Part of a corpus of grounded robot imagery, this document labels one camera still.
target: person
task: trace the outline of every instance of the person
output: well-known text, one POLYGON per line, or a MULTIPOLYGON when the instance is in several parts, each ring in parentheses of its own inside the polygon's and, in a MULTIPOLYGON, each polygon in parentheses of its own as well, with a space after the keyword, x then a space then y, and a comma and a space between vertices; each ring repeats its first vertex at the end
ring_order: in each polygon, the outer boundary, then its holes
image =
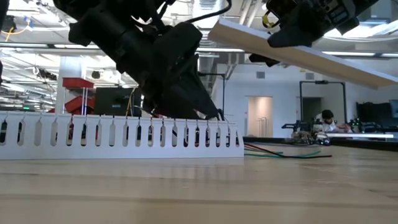
POLYGON ((335 115, 331 110, 323 110, 315 117, 318 124, 313 125, 313 130, 324 133, 348 133, 350 131, 349 126, 347 124, 336 125, 334 117, 335 115))

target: table surface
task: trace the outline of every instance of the table surface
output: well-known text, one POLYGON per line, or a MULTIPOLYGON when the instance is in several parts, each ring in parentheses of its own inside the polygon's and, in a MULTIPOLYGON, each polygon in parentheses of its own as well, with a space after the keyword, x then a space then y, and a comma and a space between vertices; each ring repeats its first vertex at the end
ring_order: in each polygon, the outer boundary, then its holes
POLYGON ((333 157, 0 161, 0 223, 397 223, 398 153, 322 151, 333 157))

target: wooden table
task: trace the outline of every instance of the wooden table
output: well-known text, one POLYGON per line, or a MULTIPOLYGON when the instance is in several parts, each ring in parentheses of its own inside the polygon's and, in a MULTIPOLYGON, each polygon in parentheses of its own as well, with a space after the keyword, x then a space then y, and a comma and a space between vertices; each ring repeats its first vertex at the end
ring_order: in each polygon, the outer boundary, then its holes
POLYGON ((398 223, 398 153, 324 151, 333 158, 0 161, 0 223, 398 223))

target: ceiling light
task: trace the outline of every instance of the ceiling light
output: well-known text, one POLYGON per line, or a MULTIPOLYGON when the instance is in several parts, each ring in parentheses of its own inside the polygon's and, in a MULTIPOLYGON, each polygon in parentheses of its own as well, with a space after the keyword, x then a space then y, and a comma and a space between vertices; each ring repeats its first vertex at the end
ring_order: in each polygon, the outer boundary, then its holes
POLYGON ((19 10, 8 10, 7 11, 7 16, 34 16, 34 15, 39 15, 40 11, 38 9, 19 9, 19 10))
POLYGON ((324 54, 334 56, 352 56, 352 57, 372 57, 374 53, 367 52, 323 52, 324 54))
POLYGON ((386 53, 386 54, 382 54, 381 57, 392 57, 392 58, 398 58, 398 54, 392 54, 392 53, 386 53))
POLYGON ((32 99, 26 99, 26 100, 34 103, 40 103, 40 100, 32 100, 32 99))
POLYGON ((68 48, 68 49, 99 49, 97 45, 89 45, 87 47, 77 44, 55 44, 56 48, 68 48))
POLYGON ((22 105, 1 105, 1 106, 4 106, 4 107, 18 107, 18 108, 22 107, 22 105))
POLYGON ((45 48, 48 48, 48 45, 47 44, 25 44, 25 43, 3 42, 3 43, 0 43, 0 47, 31 47, 31 48, 45 47, 45 48))
POLYGON ((243 53, 244 50, 242 49, 233 49, 233 48, 216 48, 216 47, 199 47, 197 48, 197 52, 226 52, 226 53, 243 53))

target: monitor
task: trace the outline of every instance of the monitor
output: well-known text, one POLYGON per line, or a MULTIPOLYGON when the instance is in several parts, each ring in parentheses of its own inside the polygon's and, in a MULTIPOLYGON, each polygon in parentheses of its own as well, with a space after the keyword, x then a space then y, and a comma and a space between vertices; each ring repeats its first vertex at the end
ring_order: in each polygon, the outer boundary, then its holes
MULTIPOLYGON (((132 91, 133 88, 97 88, 95 93, 94 114, 125 116, 132 91)), ((133 95, 132 101, 134 105, 140 103, 136 102, 136 99, 137 96, 133 95)), ((137 113, 133 112, 133 114, 133 116, 139 116, 137 113)))
POLYGON ((398 100, 390 100, 391 113, 393 118, 398 118, 398 100))

